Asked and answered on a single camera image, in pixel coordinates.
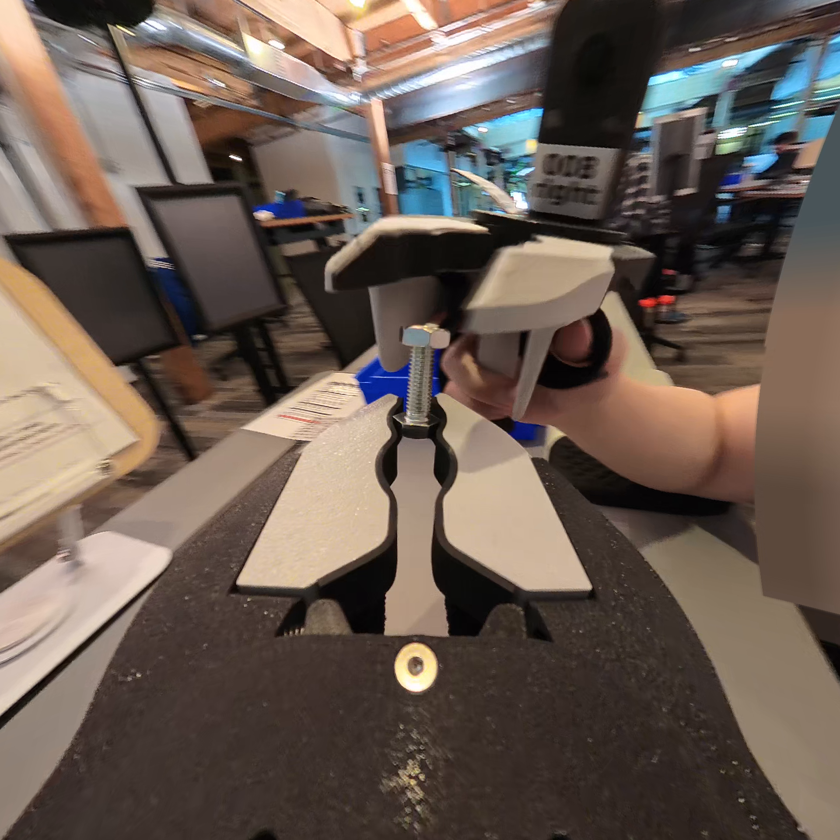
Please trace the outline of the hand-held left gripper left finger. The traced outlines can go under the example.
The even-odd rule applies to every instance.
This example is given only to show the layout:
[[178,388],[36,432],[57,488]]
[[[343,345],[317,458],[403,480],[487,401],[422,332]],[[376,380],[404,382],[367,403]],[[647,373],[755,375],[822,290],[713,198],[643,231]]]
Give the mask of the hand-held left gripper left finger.
[[305,445],[239,572],[240,592],[385,598],[396,577],[399,410],[385,395]]

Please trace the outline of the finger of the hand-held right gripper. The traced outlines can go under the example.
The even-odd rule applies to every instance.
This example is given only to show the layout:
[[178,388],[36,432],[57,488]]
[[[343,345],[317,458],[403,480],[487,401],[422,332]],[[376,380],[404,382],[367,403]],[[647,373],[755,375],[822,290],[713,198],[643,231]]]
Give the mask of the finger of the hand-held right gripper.
[[569,373],[543,353],[560,329],[589,324],[591,359],[603,364],[612,333],[601,310],[615,273],[614,247],[538,235],[499,248],[479,274],[463,306],[463,331],[477,337],[478,362],[511,379],[521,365],[539,382],[588,382],[590,373]]
[[404,329],[431,322],[459,305],[448,287],[469,286],[491,257],[487,228],[442,216],[384,217],[333,254],[325,291],[366,291],[381,367],[409,361]]

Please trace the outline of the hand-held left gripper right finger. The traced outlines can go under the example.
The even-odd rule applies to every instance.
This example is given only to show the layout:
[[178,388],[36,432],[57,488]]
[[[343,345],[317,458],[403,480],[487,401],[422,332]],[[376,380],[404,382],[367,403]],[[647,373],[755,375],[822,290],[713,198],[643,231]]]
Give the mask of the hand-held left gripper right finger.
[[525,448],[437,398],[434,580],[454,603],[585,599],[592,583]]

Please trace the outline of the large hex nut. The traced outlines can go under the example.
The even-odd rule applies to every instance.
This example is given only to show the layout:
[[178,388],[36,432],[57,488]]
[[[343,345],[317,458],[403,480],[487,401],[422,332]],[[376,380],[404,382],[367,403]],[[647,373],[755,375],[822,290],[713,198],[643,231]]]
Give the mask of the large hex nut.
[[392,420],[401,438],[434,439],[445,425],[446,415],[432,413],[423,421],[413,422],[408,419],[407,413],[402,412],[395,414]]

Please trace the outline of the large silver hex bolt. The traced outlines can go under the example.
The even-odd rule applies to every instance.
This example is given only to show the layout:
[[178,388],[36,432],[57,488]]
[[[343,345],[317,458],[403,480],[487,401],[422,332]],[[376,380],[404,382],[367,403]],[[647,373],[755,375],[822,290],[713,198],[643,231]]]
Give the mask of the large silver hex bolt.
[[403,411],[410,421],[423,421],[432,410],[436,354],[448,347],[450,333],[435,322],[426,322],[405,328],[401,342],[410,364]]

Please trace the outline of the person's right forearm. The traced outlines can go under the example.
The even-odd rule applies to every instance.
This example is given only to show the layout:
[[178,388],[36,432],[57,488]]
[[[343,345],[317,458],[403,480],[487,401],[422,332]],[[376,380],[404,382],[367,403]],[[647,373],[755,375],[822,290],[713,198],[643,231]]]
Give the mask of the person's right forearm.
[[752,505],[760,385],[717,395],[655,388],[614,470],[636,483],[716,501]]

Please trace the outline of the person's right hand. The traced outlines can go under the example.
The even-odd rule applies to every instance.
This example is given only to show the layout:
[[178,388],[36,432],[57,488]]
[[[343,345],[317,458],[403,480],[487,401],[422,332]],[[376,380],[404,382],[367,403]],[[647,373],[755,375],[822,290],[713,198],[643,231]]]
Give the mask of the person's right hand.
[[[570,390],[535,387],[524,421],[553,426],[593,454],[620,426],[635,427],[649,397],[645,383],[625,376],[627,342],[622,332],[613,335],[612,351],[603,372],[588,385]],[[444,393],[482,417],[496,422],[512,418],[518,384],[490,371],[477,360],[477,336],[464,335],[444,352]]]

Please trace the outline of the wooden pillar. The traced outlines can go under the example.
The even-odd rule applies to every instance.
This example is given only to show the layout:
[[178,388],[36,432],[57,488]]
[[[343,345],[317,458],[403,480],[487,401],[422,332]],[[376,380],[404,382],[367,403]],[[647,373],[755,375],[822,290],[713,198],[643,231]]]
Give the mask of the wooden pillar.
[[376,162],[381,187],[381,205],[384,216],[398,215],[398,191],[396,170],[392,163],[391,149],[385,125],[384,104],[379,98],[372,98],[365,106],[371,147]]
[[1,54],[3,82],[86,221],[93,227],[127,227],[24,2],[1,2]]

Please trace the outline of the white printed paper sheet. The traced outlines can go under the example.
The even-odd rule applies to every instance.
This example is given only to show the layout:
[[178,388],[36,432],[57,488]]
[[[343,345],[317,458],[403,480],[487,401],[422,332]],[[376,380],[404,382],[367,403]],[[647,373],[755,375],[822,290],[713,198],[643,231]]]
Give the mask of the white printed paper sheet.
[[245,431],[310,442],[366,405],[354,374],[330,372],[266,409]]

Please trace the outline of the black display easel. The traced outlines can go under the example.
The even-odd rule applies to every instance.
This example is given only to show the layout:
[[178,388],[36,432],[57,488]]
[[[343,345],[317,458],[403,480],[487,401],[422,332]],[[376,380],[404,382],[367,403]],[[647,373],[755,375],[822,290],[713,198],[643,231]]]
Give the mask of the black display easel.
[[136,193],[209,336],[230,334],[264,404],[291,391],[267,320],[287,312],[241,185],[138,186]]
[[313,310],[342,366],[375,346],[371,301],[366,289],[328,292],[324,269],[340,250],[331,247],[287,257],[291,278]]
[[184,456],[195,460],[191,439],[145,363],[180,340],[130,230],[57,230],[4,240],[21,267],[45,283],[111,362],[140,374]]

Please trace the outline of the blue plastic bin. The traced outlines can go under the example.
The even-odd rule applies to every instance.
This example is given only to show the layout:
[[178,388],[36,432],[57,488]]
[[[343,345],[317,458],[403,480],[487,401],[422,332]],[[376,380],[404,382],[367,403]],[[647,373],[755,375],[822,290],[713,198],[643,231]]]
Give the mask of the blue plastic bin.
[[[409,375],[409,363],[398,371],[387,371],[382,365],[382,361],[379,358],[374,358],[372,362],[358,371],[355,378],[365,402],[371,404],[386,395],[394,395],[400,399],[405,399],[410,379]],[[496,425],[523,445],[536,445],[544,442],[545,439],[544,427],[539,425],[515,422],[510,419],[497,421]]]

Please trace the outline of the white stand base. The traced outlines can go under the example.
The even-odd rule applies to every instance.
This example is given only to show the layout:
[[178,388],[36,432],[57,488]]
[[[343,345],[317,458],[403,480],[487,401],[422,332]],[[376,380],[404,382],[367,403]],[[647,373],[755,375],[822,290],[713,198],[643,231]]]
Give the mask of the white stand base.
[[58,517],[54,557],[1,594],[1,713],[11,711],[165,571],[172,552]]

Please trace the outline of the wooden framed instruction board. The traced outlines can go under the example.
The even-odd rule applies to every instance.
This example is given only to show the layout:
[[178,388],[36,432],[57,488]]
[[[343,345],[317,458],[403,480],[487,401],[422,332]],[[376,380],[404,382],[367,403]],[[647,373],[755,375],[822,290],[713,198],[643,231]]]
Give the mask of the wooden framed instruction board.
[[161,423],[46,285],[1,265],[1,546],[142,466]]

